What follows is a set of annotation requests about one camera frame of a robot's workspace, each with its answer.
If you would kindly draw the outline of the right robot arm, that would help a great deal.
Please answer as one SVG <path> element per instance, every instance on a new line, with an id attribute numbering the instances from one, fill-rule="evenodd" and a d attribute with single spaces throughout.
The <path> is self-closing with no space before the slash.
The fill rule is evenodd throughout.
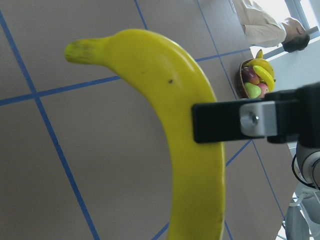
<path id="1" fill-rule="evenodd" d="M 319 191 L 320 148 L 307 147 L 298 141 L 296 144 L 296 153 L 291 162 L 291 170 L 300 183 Z"/>

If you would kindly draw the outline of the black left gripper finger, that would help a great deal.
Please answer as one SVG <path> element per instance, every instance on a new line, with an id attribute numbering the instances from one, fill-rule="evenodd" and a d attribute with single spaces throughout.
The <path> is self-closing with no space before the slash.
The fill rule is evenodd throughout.
<path id="1" fill-rule="evenodd" d="M 320 89 L 301 87 L 266 94 L 263 98 L 192 107 L 197 143 L 267 138 L 273 144 L 320 142 Z"/>

